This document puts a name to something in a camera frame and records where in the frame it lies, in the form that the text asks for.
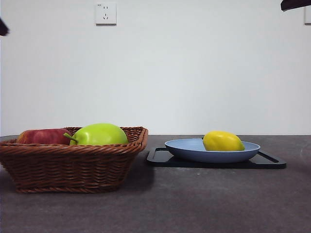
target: yellow lemon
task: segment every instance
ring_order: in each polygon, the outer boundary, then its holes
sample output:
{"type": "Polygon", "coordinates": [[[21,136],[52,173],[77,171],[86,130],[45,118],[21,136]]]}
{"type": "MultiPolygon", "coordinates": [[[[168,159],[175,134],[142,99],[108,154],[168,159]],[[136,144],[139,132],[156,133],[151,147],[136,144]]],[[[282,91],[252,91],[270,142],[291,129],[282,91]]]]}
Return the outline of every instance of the yellow lemon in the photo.
{"type": "Polygon", "coordinates": [[[225,131],[210,131],[203,137],[206,150],[236,151],[244,150],[242,141],[233,133],[225,131]]]}

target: black tray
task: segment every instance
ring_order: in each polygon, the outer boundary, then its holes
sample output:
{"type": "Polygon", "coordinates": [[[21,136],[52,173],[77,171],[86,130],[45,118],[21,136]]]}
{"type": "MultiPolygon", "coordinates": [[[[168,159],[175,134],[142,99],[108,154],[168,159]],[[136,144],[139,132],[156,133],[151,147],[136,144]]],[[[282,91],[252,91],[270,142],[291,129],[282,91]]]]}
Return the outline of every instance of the black tray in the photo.
{"type": "Polygon", "coordinates": [[[212,164],[184,160],[173,156],[167,148],[152,148],[146,158],[146,162],[152,166],[165,167],[203,167],[203,168],[264,168],[264,169],[283,169],[286,162],[278,157],[259,151],[250,160],[230,163],[212,164]]]}

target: plate rim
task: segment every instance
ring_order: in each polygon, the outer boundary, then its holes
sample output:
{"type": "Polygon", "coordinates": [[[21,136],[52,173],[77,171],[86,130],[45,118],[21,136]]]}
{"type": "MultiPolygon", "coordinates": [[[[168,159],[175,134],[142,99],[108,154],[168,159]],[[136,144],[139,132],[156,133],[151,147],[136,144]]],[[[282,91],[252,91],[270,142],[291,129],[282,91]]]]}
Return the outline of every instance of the plate rim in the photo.
{"type": "Polygon", "coordinates": [[[243,152],[251,152],[251,151],[255,151],[255,150],[260,150],[261,146],[253,143],[253,142],[247,142],[247,141],[242,141],[242,143],[248,143],[248,144],[253,144],[255,145],[257,148],[256,149],[252,149],[252,150],[227,150],[227,151],[221,151],[221,150],[190,150],[190,149],[183,149],[183,148],[178,148],[178,147],[172,147],[170,145],[167,145],[168,142],[172,142],[172,141],[182,141],[182,140],[202,140],[201,138],[182,138],[182,139],[174,139],[174,140],[169,140],[166,141],[164,143],[164,145],[166,147],[171,147],[174,149],[178,149],[178,150],[187,150],[187,151],[195,151],[195,152],[202,152],[202,153],[243,153],[243,152]]]}

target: blue plate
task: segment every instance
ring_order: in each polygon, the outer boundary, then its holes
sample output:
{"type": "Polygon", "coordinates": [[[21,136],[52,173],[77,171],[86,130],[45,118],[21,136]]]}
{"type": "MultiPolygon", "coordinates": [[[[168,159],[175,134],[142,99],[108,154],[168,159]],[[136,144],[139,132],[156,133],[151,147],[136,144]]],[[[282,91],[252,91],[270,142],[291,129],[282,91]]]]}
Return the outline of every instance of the blue plate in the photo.
{"type": "Polygon", "coordinates": [[[201,138],[177,139],[165,142],[166,148],[176,157],[203,163],[237,163],[253,158],[260,146],[242,142],[245,150],[211,151],[206,150],[201,138]]]}

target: apple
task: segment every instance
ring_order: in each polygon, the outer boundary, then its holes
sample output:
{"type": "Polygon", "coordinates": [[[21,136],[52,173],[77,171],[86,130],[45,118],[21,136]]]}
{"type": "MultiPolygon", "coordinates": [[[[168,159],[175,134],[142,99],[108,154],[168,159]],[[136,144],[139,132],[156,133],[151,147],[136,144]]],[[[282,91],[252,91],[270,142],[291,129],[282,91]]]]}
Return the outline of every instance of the apple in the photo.
{"type": "Polygon", "coordinates": [[[65,137],[64,133],[70,134],[66,129],[26,130],[18,136],[16,142],[21,144],[36,143],[69,145],[70,139],[65,137]]]}

